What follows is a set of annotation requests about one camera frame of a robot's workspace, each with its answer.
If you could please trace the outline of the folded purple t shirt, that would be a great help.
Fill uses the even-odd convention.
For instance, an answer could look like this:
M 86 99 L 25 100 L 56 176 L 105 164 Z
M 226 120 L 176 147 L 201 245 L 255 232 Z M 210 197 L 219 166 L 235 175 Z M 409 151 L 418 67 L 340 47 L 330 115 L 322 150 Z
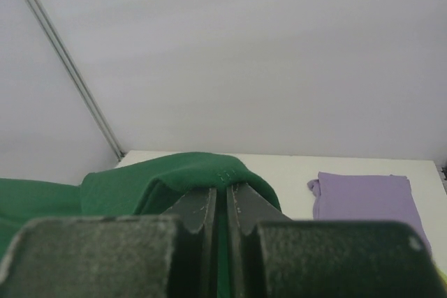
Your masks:
M 433 261 L 406 177 L 320 172 L 307 186 L 321 234 L 342 248 L 338 258 L 354 257 L 362 265 Z

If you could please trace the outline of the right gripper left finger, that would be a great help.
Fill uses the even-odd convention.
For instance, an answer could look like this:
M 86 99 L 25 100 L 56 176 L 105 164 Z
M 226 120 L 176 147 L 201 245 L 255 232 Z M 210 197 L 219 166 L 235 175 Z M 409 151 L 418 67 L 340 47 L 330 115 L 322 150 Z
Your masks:
M 177 220 L 169 297 L 216 297 L 218 258 L 217 190 L 195 188 L 164 211 Z

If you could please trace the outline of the lime green plastic basket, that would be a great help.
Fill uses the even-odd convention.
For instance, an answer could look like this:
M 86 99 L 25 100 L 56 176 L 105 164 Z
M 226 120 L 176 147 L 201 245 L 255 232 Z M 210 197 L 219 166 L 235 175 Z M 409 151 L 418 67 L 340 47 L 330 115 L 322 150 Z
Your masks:
M 439 268 L 437 268 L 437 273 L 443 283 L 445 290 L 447 290 L 447 275 L 445 275 L 445 273 L 443 273 L 442 270 L 440 270 Z

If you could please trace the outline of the green polo shirt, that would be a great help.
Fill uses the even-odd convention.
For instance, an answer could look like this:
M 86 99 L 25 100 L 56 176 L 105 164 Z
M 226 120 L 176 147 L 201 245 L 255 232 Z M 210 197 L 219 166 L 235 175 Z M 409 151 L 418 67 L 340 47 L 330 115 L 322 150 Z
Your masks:
M 1 179 L 1 253 L 30 220 L 63 216 L 160 214 L 195 188 L 220 194 L 249 184 L 273 207 L 279 199 L 262 177 L 234 156 L 186 152 L 87 174 L 78 186 Z

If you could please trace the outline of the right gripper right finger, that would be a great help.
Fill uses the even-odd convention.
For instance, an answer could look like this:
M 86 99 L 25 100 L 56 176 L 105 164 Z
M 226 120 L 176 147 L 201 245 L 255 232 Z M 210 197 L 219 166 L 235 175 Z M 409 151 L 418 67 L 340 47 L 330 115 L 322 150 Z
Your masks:
M 249 184 L 236 184 L 226 191 L 230 293 L 232 297 L 265 297 L 259 223 L 285 223 L 282 214 Z

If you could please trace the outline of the left aluminium frame post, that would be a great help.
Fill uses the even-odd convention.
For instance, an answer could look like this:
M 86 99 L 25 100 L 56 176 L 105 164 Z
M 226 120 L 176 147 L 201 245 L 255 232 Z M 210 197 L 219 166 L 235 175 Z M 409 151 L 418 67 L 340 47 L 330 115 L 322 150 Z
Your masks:
M 67 75 L 73 82 L 76 91 L 79 93 L 82 101 L 86 105 L 91 117 L 95 121 L 98 129 L 104 136 L 109 147 L 116 158 L 120 161 L 126 155 L 122 145 L 119 143 L 117 136 L 114 134 L 108 120 L 101 111 L 99 104 L 96 102 L 87 82 L 82 77 L 81 72 L 70 55 L 68 48 L 62 40 L 56 26 L 53 24 L 41 0 L 24 0 L 28 5 L 33 16 L 36 18 L 46 38 L 50 42 L 58 59 L 62 63 Z

